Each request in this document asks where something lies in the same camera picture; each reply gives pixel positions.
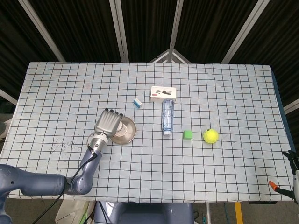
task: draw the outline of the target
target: grid tablecloth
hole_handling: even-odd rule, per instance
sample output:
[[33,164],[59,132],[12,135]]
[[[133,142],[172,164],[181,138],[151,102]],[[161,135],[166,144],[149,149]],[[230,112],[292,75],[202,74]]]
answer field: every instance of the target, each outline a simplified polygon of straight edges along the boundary
[[[174,130],[161,131],[162,103],[151,86],[177,88]],[[137,109],[134,98],[143,102]],[[290,200],[268,181],[291,189],[281,151],[290,145],[269,66],[169,63],[30,63],[0,163],[72,176],[103,109],[137,126],[127,145],[103,151],[85,196],[66,199],[179,203]],[[215,144],[202,140],[214,128]],[[193,140],[182,140],[184,130]],[[27,198],[18,190],[10,197]]]

